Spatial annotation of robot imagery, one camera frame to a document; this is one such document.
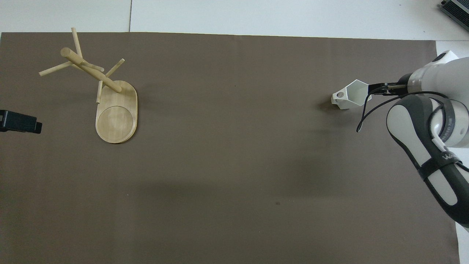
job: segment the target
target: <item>wooden mug tree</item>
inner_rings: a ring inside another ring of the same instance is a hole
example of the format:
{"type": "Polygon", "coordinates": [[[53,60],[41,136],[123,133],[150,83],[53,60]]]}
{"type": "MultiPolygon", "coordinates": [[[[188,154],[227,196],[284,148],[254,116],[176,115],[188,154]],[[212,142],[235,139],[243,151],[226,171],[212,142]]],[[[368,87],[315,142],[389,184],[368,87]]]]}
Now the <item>wooden mug tree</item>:
{"type": "Polygon", "coordinates": [[[137,128],[137,93],[129,83],[112,81],[109,76],[125,60],[121,59],[106,74],[103,74],[104,68],[88,63],[83,59],[75,28],[72,28],[72,34],[76,53],[67,47],[63,48],[60,54],[62,57],[67,58],[68,62],[43,70],[39,75],[44,76],[65,67],[73,66],[97,79],[99,82],[96,98],[98,104],[95,122],[96,132],[106,142],[122,143],[131,138],[137,128]]]}

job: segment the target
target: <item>wooden dowel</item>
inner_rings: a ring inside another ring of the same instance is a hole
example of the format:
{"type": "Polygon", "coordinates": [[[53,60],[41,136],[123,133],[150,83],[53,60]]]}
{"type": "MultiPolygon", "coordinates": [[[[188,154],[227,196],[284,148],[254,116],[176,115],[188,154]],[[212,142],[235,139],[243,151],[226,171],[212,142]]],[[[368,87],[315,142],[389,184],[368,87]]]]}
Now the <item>wooden dowel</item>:
{"type": "Polygon", "coordinates": [[[87,63],[87,62],[82,62],[81,65],[85,66],[85,67],[90,67],[92,69],[95,69],[95,70],[99,70],[101,72],[104,71],[104,68],[103,67],[99,67],[99,66],[96,66],[94,64],[91,64],[91,63],[87,63]]]}
{"type": "Polygon", "coordinates": [[[101,102],[101,90],[103,89],[103,81],[98,82],[98,95],[96,96],[96,103],[101,102]]]}
{"type": "Polygon", "coordinates": [[[118,61],[118,62],[116,63],[116,65],[114,65],[114,67],[112,67],[112,68],[106,73],[106,77],[111,76],[111,74],[113,74],[113,73],[117,70],[117,68],[118,68],[121,64],[124,63],[124,61],[125,61],[124,59],[121,59],[120,61],[118,61]]]}
{"type": "Polygon", "coordinates": [[[76,33],[76,29],[72,28],[72,35],[73,35],[73,42],[75,42],[76,53],[78,56],[83,58],[82,49],[80,48],[80,42],[78,41],[78,34],[76,33]]]}
{"type": "Polygon", "coordinates": [[[40,76],[44,76],[44,75],[46,75],[46,74],[49,74],[49,73],[58,71],[58,70],[63,69],[63,68],[66,68],[66,67],[68,67],[68,66],[70,66],[70,65],[73,65],[73,63],[72,63],[72,62],[64,62],[64,63],[59,64],[59,65],[57,65],[57,66],[54,66],[54,67],[52,67],[52,68],[48,68],[48,69],[46,69],[46,70],[40,71],[40,72],[39,72],[39,75],[40,75],[40,76]]]}
{"type": "Polygon", "coordinates": [[[67,58],[73,64],[75,64],[76,66],[80,67],[82,70],[86,71],[88,74],[93,76],[96,80],[103,81],[103,84],[113,89],[116,93],[120,93],[122,91],[122,87],[117,85],[115,82],[113,82],[110,78],[106,77],[100,71],[81,65],[82,62],[86,62],[86,63],[88,62],[85,61],[82,57],[78,56],[78,54],[73,52],[71,49],[65,47],[62,50],[60,50],[60,54],[62,55],[62,57],[67,58]]]}

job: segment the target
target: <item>white floor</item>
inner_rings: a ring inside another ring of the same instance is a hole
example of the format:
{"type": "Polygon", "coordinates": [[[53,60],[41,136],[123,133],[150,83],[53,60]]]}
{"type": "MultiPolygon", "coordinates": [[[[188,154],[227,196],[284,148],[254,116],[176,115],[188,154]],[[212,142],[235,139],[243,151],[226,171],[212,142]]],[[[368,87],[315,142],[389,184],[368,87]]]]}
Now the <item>white floor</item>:
{"type": "MultiPolygon", "coordinates": [[[[1,0],[1,32],[183,32],[436,40],[469,57],[469,32],[440,0],[1,0]]],[[[469,150],[453,149],[469,164],[469,150]]],[[[461,264],[469,233],[456,224],[461,264]]]]}

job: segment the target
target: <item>black strap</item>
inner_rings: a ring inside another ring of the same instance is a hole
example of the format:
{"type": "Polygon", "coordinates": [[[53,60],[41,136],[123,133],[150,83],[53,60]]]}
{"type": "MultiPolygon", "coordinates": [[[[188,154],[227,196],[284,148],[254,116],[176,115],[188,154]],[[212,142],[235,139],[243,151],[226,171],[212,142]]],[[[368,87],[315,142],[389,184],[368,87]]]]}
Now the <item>black strap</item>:
{"type": "Polygon", "coordinates": [[[435,156],[422,164],[420,169],[418,169],[418,174],[420,174],[420,177],[425,180],[441,167],[460,161],[461,160],[451,151],[440,152],[438,156],[435,156]]]}

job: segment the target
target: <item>wooden post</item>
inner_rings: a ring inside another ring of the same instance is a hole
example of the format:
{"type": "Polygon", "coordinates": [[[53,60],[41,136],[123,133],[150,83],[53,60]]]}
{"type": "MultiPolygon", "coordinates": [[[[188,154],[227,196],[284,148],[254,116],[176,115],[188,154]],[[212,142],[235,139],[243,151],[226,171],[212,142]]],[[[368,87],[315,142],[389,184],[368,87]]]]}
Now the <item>wooden post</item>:
{"type": "Polygon", "coordinates": [[[60,54],[62,57],[67,58],[69,61],[71,61],[73,64],[81,68],[82,70],[86,71],[88,74],[93,76],[96,80],[98,81],[103,81],[103,84],[108,86],[109,88],[113,89],[116,93],[120,93],[122,91],[122,87],[117,85],[114,81],[112,81],[110,78],[106,77],[103,73],[101,73],[99,70],[95,70],[86,66],[83,66],[81,63],[88,63],[85,61],[82,57],[80,57],[78,54],[73,52],[71,49],[65,47],[62,50],[60,50],[60,54]]]}

